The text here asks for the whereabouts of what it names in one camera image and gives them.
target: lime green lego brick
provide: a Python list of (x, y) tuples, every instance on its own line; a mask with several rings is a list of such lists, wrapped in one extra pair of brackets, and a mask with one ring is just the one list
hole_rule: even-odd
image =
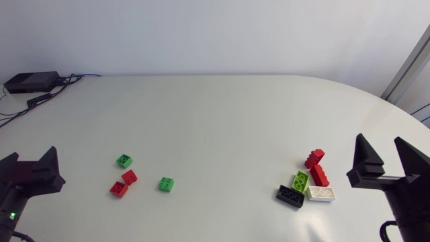
[(170, 192), (175, 181), (171, 178), (163, 177), (159, 184), (159, 189), (164, 192)]
[(121, 157), (116, 160), (116, 163), (123, 168), (127, 168), (132, 162), (132, 158), (125, 154), (122, 154)]
[(309, 175), (299, 171), (294, 178), (293, 186), (291, 187), (293, 190), (297, 192), (304, 193), (306, 186), (308, 185)]

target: tabletop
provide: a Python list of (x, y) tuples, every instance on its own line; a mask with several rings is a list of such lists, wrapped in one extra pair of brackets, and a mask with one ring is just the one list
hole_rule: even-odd
[[(8, 95), (0, 112), (37, 95)], [(30, 198), (16, 227), (36, 241), (379, 241), (394, 218), (384, 193), (346, 176), (359, 133), (386, 175), (404, 176), (397, 136), (430, 155), (429, 129), (396, 106), (301, 76), (85, 77), (1, 128), (0, 154), (32, 161), (58, 150), (66, 184)], [(308, 173), (315, 149), (337, 199), (305, 198), (300, 209), (276, 199)], [(121, 154), (133, 159), (127, 169)], [(129, 169), (138, 181), (114, 197)], [(170, 193), (162, 177), (175, 180)], [(401, 241), (396, 227), (388, 235)]]

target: lego brick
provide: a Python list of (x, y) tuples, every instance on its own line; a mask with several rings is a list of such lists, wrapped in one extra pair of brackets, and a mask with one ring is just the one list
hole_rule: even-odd
[(134, 174), (133, 170), (127, 171), (126, 173), (121, 175), (121, 177), (128, 186), (131, 185), (133, 182), (137, 181), (136, 174)]
[(163, 177), (159, 184), (159, 189), (164, 192), (170, 192), (175, 181), (168, 177)]
[(322, 149), (316, 149), (312, 152), (310, 152), (309, 157), (304, 162), (304, 165), (310, 169), (312, 166), (318, 164), (320, 160), (324, 157), (325, 152)]
[(316, 186), (326, 187), (330, 185), (330, 182), (328, 181), (327, 176), (320, 165), (314, 165), (312, 168), (310, 168), (309, 172)]
[(119, 181), (115, 183), (115, 185), (110, 189), (110, 192), (115, 195), (122, 198), (122, 196), (127, 192), (128, 186), (126, 184), (123, 184)]
[(330, 187), (309, 186), (306, 193), (311, 201), (332, 202), (336, 200), (335, 191)]
[(279, 188), (279, 192), (276, 195), (277, 199), (282, 200), (298, 208), (301, 208), (303, 206), (304, 194), (296, 192), (283, 185), (281, 185)]
[(306, 186), (308, 185), (309, 175), (299, 171), (294, 178), (292, 189), (297, 192), (304, 193)]
[(123, 168), (127, 168), (132, 162), (132, 158), (125, 154), (122, 154), (121, 157), (116, 160), (116, 163)]

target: black cable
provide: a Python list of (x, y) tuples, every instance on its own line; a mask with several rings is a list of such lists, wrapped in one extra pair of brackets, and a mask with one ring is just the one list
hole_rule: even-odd
[(35, 242), (34, 239), (32, 239), (30, 236), (25, 235), (25, 234), (20, 233), (20, 232), (17, 232), (17, 231), (14, 231), (12, 233), (12, 236), (20, 238), (22, 241)]
[(60, 88), (60, 90), (58, 90), (56, 93), (52, 93), (52, 96), (46, 100), (43, 100), (42, 102), (36, 104), (35, 106), (31, 107), (31, 108), (26, 108), (20, 112), (14, 113), (14, 114), (6, 114), (6, 116), (12, 116), (13, 117), (9, 117), (9, 118), (2, 118), (0, 119), (0, 121), (3, 120), (7, 120), (6, 122), (0, 124), (0, 128), (4, 127), (6, 124), (9, 124), (12, 120), (23, 116), (24, 114), (27, 114), (29, 111), (33, 110), (34, 108), (46, 103), (47, 101), (51, 100), (52, 98), (54, 98), (55, 96), (57, 96), (59, 93), (61, 93), (62, 91), (64, 91), (69, 85), (75, 84), (76, 82), (78, 82), (79, 80), (81, 80), (84, 77), (84, 75), (75, 75), (75, 74), (71, 74), (69, 77), (63, 77), (61, 80), (62, 83), (62, 87)]
[(421, 120), (420, 122), (424, 122), (426, 120), (428, 120), (430, 118), (430, 116), (426, 117), (425, 119)]
[(422, 110), (423, 108), (426, 108), (427, 106), (429, 106), (430, 104), (427, 104), (426, 106), (421, 107), (420, 109), (418, 109), (417, 111), (413, 112), (411, 115), (416, 114), (418, 111)]
[(390, 239), (387, 235), (387, 226), (389, 225), (396, 225), (396, 221), (386, 221), (381, 225), (381, 228), (379, 229), (379, 236), (381, 237), (382, 242), (390, 242)]
[(6, 95), (6, 93), (5, 93), (5, 86), (3, 86), (3, 95), (0, 97), (0, 101), (1, 101), (5, 96), (7, 96), (7, 95)]

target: power adapter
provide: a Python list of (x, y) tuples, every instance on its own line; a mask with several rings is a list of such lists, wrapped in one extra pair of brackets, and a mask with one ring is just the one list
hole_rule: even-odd
[(60, 75), (56, 71), (20, 73), (3, 86), (9, 93), (50, 92), (56, 87)]

